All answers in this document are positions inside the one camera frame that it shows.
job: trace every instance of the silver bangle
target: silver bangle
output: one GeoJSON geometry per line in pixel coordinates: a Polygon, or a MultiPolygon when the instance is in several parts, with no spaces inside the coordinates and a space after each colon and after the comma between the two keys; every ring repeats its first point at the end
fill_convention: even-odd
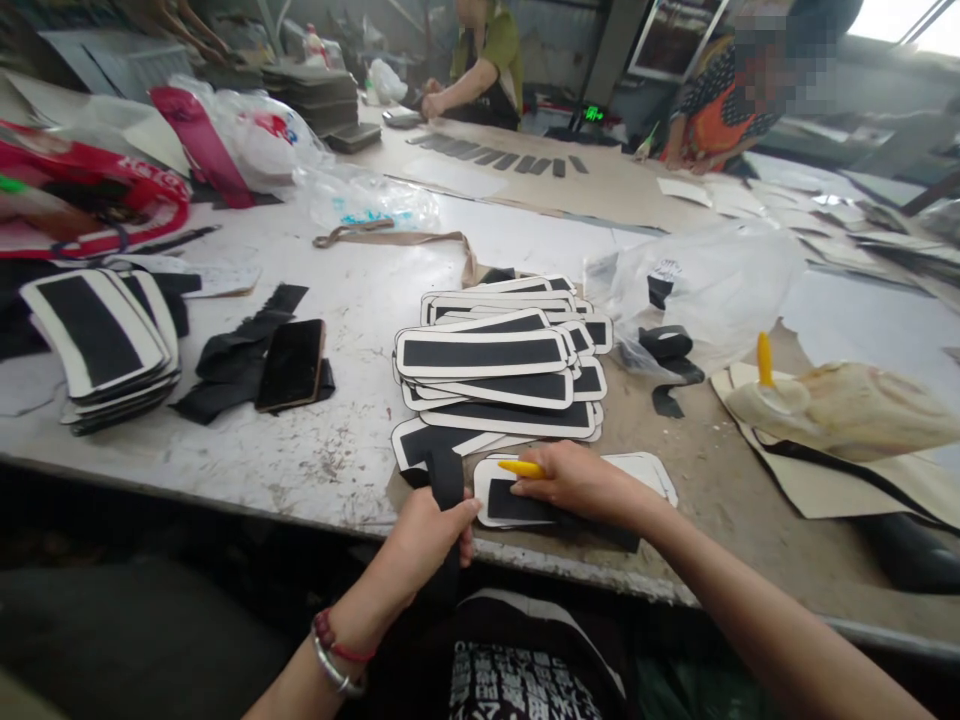
{"type": "Polygon", "coordinates": [[[327,651],[323,649],[323,645],[320,644],[320,638],[317,637],[317,633],[313,628],[310,629],[310,634],[313,636],[313,647],[317,651],[317,661],[327,674],[327,677],[337,686],[337,694],[346,695],[351,700],[363,697],[363,694],[367,691],[366,678],[362,678],[359,685],[351,682],[349,675],[345,675],[337,670],[337,666],[333,664],[330,656],[327,655],[327,651]]]}

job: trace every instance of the white bottle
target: white bottle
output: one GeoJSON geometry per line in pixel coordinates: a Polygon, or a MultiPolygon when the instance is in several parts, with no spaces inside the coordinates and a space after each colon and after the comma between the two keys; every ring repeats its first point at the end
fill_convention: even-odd
{"type": "Polygon", "coordinates": [[[303,39],[303,59],[309,61],[312,57],[320,56],[323,58],[323,64],[326,65],[326,53],[323,51],[323,40],[317,35],[317,29],[313,23],[307,23],[307,36],[303,39]]]}

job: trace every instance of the bracelet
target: bracelet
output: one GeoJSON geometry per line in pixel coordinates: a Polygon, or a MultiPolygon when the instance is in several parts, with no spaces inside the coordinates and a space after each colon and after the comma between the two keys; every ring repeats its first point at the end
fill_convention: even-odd
{"type": "Polygon", "coordinates": [[[337,670],[336,665],[330,660],[327,651],[324,650],[323,645],[320,644],[320,638],[317,637],[316,631],[311,629],[310,634],[313,635],[313,648],[317,651],[317,660],[320,663],[320,667],[323,668],[327,677],[333,681],[333,684],[337,686],[337,694],[346,695],[351,700],[362,697],[367,691],[366,678],[362,678],[359,685],[352,683],[350,676],[344,675],[337,670]]]}
{"type": "Polygon", "coordinates": [[[377,654],[377,651],[374,650],[366,655],[361,655],[338,643],[337,637],[330,627],[330,608],[322,610],[313,618],[313,631],[324,650],[329,650],[337,657],[341,657],[348,662],[368,663],[377,654]]]}

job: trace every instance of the window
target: window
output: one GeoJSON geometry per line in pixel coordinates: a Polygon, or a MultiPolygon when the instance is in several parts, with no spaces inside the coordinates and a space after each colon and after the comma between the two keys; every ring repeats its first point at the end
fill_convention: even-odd
{"type": "Polygon", "coordinates": [[[924,52],[960,57],[960,2],[954,2],[917,39],[917,46],[924,52]]]}
{"type": "Polygon", "coordinates": [[[897,43],[933,5],[932,0],[863,0],[851,35],[897,43]]]}

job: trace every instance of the plastic bag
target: plastic bag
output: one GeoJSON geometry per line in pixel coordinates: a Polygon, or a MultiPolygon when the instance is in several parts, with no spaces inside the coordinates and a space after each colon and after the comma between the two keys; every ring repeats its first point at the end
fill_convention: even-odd
{"type": "Polygon", "coordinates": [[[114,253],[178,230],[190,214],[190,188],[179,175],[2,120],[0,175],[51,194],[70,190],[71,204],[105,226],[76,242],[55,245],[41,230],[13,220],[0,233],[0,259],[75,259],[114,253]]]}
{"type": "Polygon", "coordinates": [[[947,242],[960,245],[960,200],[946,200],[920,213],[920,225],[947,242]]]}
{"type": "Polygon", "coordinates": [[[407,94],[407,84],[380,58],[370,65],[370,82],[384,105],[389,105],[391,101],[400,102],[407,94]]]}
{"type": "Polygon", "coordinates": [[[423,188],[346,163],[301,167],[293,177],[296,203],[325,231],[387,218],[397,230],[439,230],[440,208],[423,188]]]}
{"type": "Polygon", "coordinates": [[[185,75],[172,76],[168,84],[196,96],[247,187],[255,192],[287,199],[294,191],[295,168],[334,163],[333,153],[303,118],[265,93],[215,93],[207,83],[185,75]]]}
{"type": "Polygon", "coordinates": [[[774,326],[805,269],[792,233],[763,220],[737,220],[587,260],[584,292],[613,320],[628,370],[679,383],[640,344],[640,328],[683,326],[693,340],[689,360],[709,377],[774,326]]]}

